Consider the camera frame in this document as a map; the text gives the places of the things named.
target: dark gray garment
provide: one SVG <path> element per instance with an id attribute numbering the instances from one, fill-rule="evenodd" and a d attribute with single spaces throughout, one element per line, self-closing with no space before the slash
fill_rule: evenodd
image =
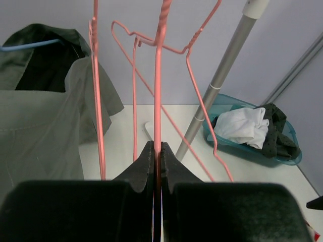
<path id="1" fill-rule="evenodd" d="M 32 24 L 4 46 L 37 42 L 46 32 L 80 46 L 86 57 L 70 67 L 64 93 L 17 91 L 34 50 L 0 52 L 0 203 L 22 181 L 83 179 L 78 145 L 97 140 L 90 50 L 82 36 L 76 30 Z M 109 116 L 123 105 L 100 65 L 99 77 L 106 132 Z"/>

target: table surface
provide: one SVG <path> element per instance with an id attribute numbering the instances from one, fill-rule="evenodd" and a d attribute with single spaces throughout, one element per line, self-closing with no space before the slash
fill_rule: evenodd
<path id="1" fill-rule="evenodd" d="M 197 105 L 165 105 L 165 108 L 180 130 L 185 133 L 195 114 Z M 153 122 L 153 105 L 138 105 L 137 116 L 139 155 L 148 141 L 144 124 Z M 133 162 L 132 105 L 125 105 L 125 109 L 112 116 L 111 120 L 112 124 L 104 136 L 107 179 L 115 178 Z M 161 123 L 162 141 L 167 142 L 172 151 L 176 153 L 181 138 L 164 114 L 162 114 Z M 213 148 L 206 144 L 202 128 L 196 135 L 192 148 L 217 182 L 230 181 L 222 165 L 213 157 Z M 81 145 L 79 150 L 85 179 L 99 179 L 97 144 Z M 306 203 L 317 198 L 318 195 L 297 166 L 278 165 L 269 167 L 259 164 L 259 161 L 246 160 L 243 154 L 232 155 L 220 150 L 218 154 L 227 163 L 237 182 L 263 182 L 284 185 L 297 200 L 309 224 L 318 233 L 323 234 L 323 211 L 306 208 Z M 306 157 L 303 157 L 302 162 L 306 162 Z M 190 151 L 184 157 L 183 164 L 201 180 L 209 181 Z"/>

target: silver pole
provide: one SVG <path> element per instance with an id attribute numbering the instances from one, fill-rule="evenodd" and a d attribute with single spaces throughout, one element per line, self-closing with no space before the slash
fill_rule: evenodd
<path id="1" fill-rule="evenodd" d="M 261 105 L 274 102 L 279 95 L 288 87 L 289 84 L 297 77 L 298 74 L 314 59 L 314 57 L 323 49 L 323 33 L 310 46 L 305 54 L 298 60 L 298 62 L 287 73 L 278 86 L 269 94 L 269 96 L 262 102 Z"/>
<path id="2" fill-rule="evenodd" d="M 212 106 L 253 25 L 261 16 L 267 4 L 268 0 L 247 1 L 243 10 L 243 16 L 238 24 L 238 27 L 203 97 L 203 102 L 207 111 Z M 203 110 L 201 106 L 199 106 L 185 134 L 185 139 L 189 144 L 191 144 L 193 139 L 195 138 L 199 128 L 202 125 L 202 122 L 204 121 L 204 118 L 205 117 Z M 176 158 L 179 161 L 182 161 L 187 150 L 187 145 L 184 143 L 184 141 L 182 141 L 180 147 L 177 150 Z"/>

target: light gray wall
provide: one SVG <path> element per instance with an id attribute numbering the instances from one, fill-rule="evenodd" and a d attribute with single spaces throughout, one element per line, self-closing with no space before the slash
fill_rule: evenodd
<path id="1" fill-rule="evenodd" d="M 322 64 L 321 50 L 275 101 L 296 130 L 303 154 L 299 167 L 320 195 L 323 195 Z"/>
<path id="2" fill-rule="evenodd" d="M 215 0 L 173 1 L 166 44 L 182 48 L 199 28 Z M 245 0 L 225 0 L 196 42 L 191 65 L 200 91 L 204 93 L 241 18 Z M 124 104 L 132 103 L 132 71 L 114 42 L 110 25 L 120 20 L 130 30 L 154 37 L 162 0 L 100 0 L 99 60 L 111 77 Z M 271 0 L 263 17 L 256 23 L 222 93 L 260 104 L 280 82 L 321 33 L 322 0 Z M 40 22 L 62 28 L 76 28 L 87 38 L 91 0 L 2 0 L 0 43 L 24 26 Z M 133 37 L 116 30 L 128 51 Z M 138 67 L 153 83 L 154 50 L 138 50 Z M 163 103 L 197 103 L 184 56 L 164 51 L 162 65 Z M 138 84 L 138 103 L 152 103 L 142 84 Z"/>

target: laundry basket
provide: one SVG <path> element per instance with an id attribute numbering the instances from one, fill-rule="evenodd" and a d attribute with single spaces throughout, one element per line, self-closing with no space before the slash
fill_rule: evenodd
<path id="1" fill-rule="evenodd" d="M 215 99 L 212 107 L 208 112 L 208 117 L 210 118 L 210 120 L 213 120 L 215 117 L 219 116 L 223 112 L 239 109 L 242 107 L 255 108 L 256 106 L 251 103 L 247 103 L 242 100 L 239 100 L 224 94 L 218 94 L 217 98 Z M 286 135 L 288 138 L 290 138 L 298 146 L 296 132 L 293 126 L 288 121 L 286 121 L 285 123 L 283 134 Z M 203 135 L 206 142 L 211 146 L 213 146 L 214 142 L 210 135 L 210 130 L 205 120 L 203 122 Z M 221 149 L 222 146 L 231 146 L 241 151 L 248 152 L 249 157 L 259 158 L 259 159 L 265 158 L 262 154 L 258 153 L 253 148 L 247 145 L 234 143 L 230 140 L 222 138 L 217 134 L 216 134 L 216 137 L 219 144 L 219 149 Z M 293 160 L 286 160 L 283 157 L 275 157 L 275 158 L 272 158 L 271 160 L 273 160 L 274 162 L 283 163 L 286 165 L 297 165 L 302 160 L 302 153 L 300 153 L 298 157 Z"/>

